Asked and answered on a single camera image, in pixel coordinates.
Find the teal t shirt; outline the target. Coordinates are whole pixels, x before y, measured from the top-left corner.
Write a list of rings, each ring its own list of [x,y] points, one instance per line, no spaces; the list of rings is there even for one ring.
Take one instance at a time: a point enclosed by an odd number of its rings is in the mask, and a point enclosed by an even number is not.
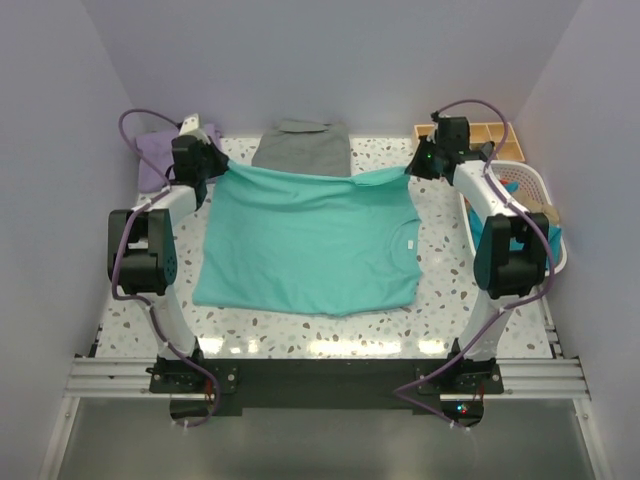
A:
[[[330,316],[406,307],[422,276],[419,227],[401,167],[330,177],[231,163],[192,299]]]

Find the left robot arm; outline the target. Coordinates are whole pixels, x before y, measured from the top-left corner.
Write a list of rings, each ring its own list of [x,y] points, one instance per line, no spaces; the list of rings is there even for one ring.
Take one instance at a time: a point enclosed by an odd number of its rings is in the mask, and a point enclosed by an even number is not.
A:
[[[171,141],[174,179],[159,194],[130,210],[114,210],[108,221],[108,275],[112,296],[137,301],[158,346],[155,384],[185,392],[219,392],[198,340],[184,318],[174,283],[179,261],[173,228],[205,202],[207,182],[228,170],[228,157],[205,130],[187,124]]]

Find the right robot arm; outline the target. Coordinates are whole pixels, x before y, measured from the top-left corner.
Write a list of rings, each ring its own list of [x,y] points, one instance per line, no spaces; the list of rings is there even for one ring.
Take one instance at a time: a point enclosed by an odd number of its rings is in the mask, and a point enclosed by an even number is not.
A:
[[[491,167],[498,148],[488,142],[472,149],[470,124],[464,117],[434,113],[432,120],[435,128],[419,138],[406,172],[422,179],[446,179],[476,212],[482,224],[473,263],[479,293],[446,363],[399,387],[397,396],[431,380],[469,392],[481,380],[479,367],[495,365],[511,312],[534,301],[531,291],[555,273],[549,221],[545,214],[527,210],[500,183]]]

